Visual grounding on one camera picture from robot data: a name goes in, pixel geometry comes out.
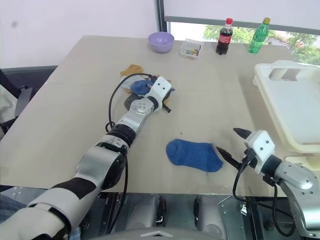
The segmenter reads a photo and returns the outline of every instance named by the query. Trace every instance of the plastic container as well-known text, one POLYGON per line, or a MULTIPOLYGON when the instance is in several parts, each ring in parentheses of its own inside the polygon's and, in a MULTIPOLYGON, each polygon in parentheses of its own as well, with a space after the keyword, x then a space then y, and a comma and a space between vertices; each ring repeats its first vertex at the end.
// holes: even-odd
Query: plastic container
POLYGON ((281 141, 291 151, 319 154, 320 68, 279 60, 254 71, 281 141))
POLYGON ((172 49, 175 37, 166 31, 158 31, 148 37, 148 42, 153 51, 164 54, 172 49))
POLYGON ((197 59, 203 46, 203 41, 186 39, 180 48, 180 55, 190 59, 197 59))
POLYGON ((311 171, 320 171, 320 155, 315 156, 287 156, 284 160, 299 165, 304 166, 311 171))

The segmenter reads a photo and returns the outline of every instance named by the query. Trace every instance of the black cable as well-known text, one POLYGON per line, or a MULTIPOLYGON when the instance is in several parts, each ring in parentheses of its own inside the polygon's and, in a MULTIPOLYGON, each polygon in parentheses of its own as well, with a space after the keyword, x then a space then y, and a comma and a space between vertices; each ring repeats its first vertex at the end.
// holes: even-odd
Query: black cable
POLYGON ((273 203, 272 203, 272 218, 273 218, 273 222, 274 222, 274 226, 275 228, 278 230, 278 232, 284 236, 284 237, 290 237, 292 234, 294 234, 295 229, 296 229, 296 225, 295 222, 293 221, 292 223, 292 227, 290 229, 290 231, 288 233, 285 233, 281 230, 279 224, 278 224, 278 220, 277 220, 277 215, 276 215, 276 205, 277 205, 277 197, 278 197, 278 188, 276 185, 273 186, 274 187, 274 196, 273 196, 273 203))
POLYGON ((116 88, 114 89, 111 97, 110 97, 110 100, 109 100, 109 113, 108 113, 108 117, 109 117, 109 125, 110 125, 110 128, 112 129, 115 125, 115 123, 111 120, 111 105, 112 105, 112 100, 114 99, 114 96, 117 92, 117 90, 120 88, 120 86, 128 79, 128 78, 131 78, 133 76, 136 76, 136 75, 143 75, 143 76, 148 76, 150 79, 153 77, 153 75, 151 74, 147 74, 147 73, 133 73, 133 74, 130 74, 129 76, 126 76, 119 84, 118 86, 116 86, 116 88))
POLYGON ((125 203, 125 200, 126 200, 126 194, 127 194, 127 187, 128 187, 128 159, 127 157, 125 157, 125 178, 124 178, 124 188, 123 188, 123 194, 122 194, 122 199, 121 199, 121 203, 120 203, 120 206, 119 206, 119 209, 112 221, 112 224, 110 225, 109 229, 107 230, 107 234, 110 234, 112 229, 114 228, 116 222, 117 222, 117 219, 120 215, 120 212, 121 212, 121 209, 125 203))
MULTIPOLYGON (((242 172, 246 169, 246 167, 248 166, 247 163, 242 163, 241 164, 241 167, 240 169, 238 170, 238 173, 234 179, 234 183, 233 183, 233 188, 232 188, 232 195, 235 199, 237 199, 238 201, 240 202, 243 202, 243 203, 251 203, 251 204, 255 204, 255 205, 258 205, 258 206, 261 206, 261 207, 264 207, 264 208, 267 208, 267 209, 273 209, 272 206, 269 206, 269 205, 266 205, 266 204, 263 204, 263 203, 260 203, 260 202, 257 202, 257 201, 253 201, 253 200, 249 200, 249 199, 242 199, 242 198, 239 198, 237 195, 236 195, 236 190, 237 190, 237 185, 238 185, 238 181, 239 181, 239 178, 240 178, 240 175, 242 174, 242 172)), ((286 211, 283 211, 279 208, 275 208, 275 210, 279 213, 282 213, 290 218, 293 219, 292 215, 286 211)))
MULTIPOLYGON (((113 90, 113 93, 110 97, 110 100, 109 100, 109 109, 108 109, 108 118, 109 118, 109 122, 105 125, 105 130, 106 132, 108 133, 109 132, 109 129, 108 129, 108 126, 110 126, 110 129, 112 130, 112 128, 115 126, 115 123, 112 121, 112 118, 111 118, 111 106, 112 106, 112 100, 114 99, 114 96, 117 92, 117 90, 121 87, 121 85, 129 78, 133 77, 133 76, 136 76, 136 75, 143 75, 143 76, 148 76, 150 79, 152 79, 153 75, 151 74, 147 74, 147 73, 133 73, 133 74, 130 74, 129 76, 126 76, 119 84, 118 86, 116 86, 116 88, 113 90)), ((127 187, 128 187, 128 159, 127 159, 127 156, 124 156, 125 157, 125 178, 124 178, 124 187, 123 187, 123 194, 122 194, 122 201, 120 203, 120 206, 119 206, 119 209, 109 227, 109 229, 107 230, 107 234, 110 234, 112 229, 114 228, 116 222, 117 222, 117 219, 120 215, 120 212, 121 212, 121 209, 124 205, 124 202, 125 202, 125 198, 126 198, 126 193, 127 193, 127 187)))

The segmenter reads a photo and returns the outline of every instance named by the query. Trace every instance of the coca-cola bottle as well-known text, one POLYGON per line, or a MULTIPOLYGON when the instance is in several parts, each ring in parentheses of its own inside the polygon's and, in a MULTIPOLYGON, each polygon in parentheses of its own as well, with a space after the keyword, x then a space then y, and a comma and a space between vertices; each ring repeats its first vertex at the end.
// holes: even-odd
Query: coca-cola bottle
POLYGON ((216 46, 216 53, 219 55, 226 54, 228 51, 229 44, 231 42, 232 37, 232 18, 227 18, 225 20, 225 25, 220 30, 220 37, 218 41, 218 45, 216 46))

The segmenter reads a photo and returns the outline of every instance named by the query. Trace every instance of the tree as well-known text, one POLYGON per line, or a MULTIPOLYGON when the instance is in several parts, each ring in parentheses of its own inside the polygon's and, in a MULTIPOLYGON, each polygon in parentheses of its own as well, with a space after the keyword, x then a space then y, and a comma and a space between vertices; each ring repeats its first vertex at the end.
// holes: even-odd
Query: tree
POLYGON ((320 48, 316 46, 296 47, 292 54, 299 63, 320 65, 320 48))
POLYGON ((268 36, 271 37, 271 38, 277 39, 278 34, 277 34, 277 32, 275 30, 269 30, 268 36))
POLYGON ((318 37, 316 35, 299 32, 289 32, 289 34, 292 37, 288 39, 288 43, 291 45, 293 49, 302 46, 311 46, 317 40, 318 37))
POLYGON ((205 26, 203 38, 207 40, 218 39, 220 36, 221 26, 207 25, 205 26))
MULTIPOLYGON (((221 26, 207 25, 203 33, 203 38, 208 40, 218 40, 221 26)), ((233 43, 249 44, 255 34, 255 29, 245 27, 234 27, 231 41, 233 43)))

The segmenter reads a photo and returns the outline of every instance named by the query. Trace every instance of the blue sock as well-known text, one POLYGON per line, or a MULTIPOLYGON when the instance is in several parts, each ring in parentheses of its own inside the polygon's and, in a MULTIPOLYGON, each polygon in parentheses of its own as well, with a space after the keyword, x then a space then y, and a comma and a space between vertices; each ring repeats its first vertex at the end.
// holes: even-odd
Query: blue sock
POLYGON ((130 90, 138 95, 145 95, 147 94, 150 89, 147 87, 147 84, 150 84, 151 86, 154 84, 150 80, 139 80, 132 83, 130 90))
POLYGON ((175 139, 168 143, 165 151, 170 161, 177 166, 187 166, 213 173, 223 165, 211 143, 175 139))

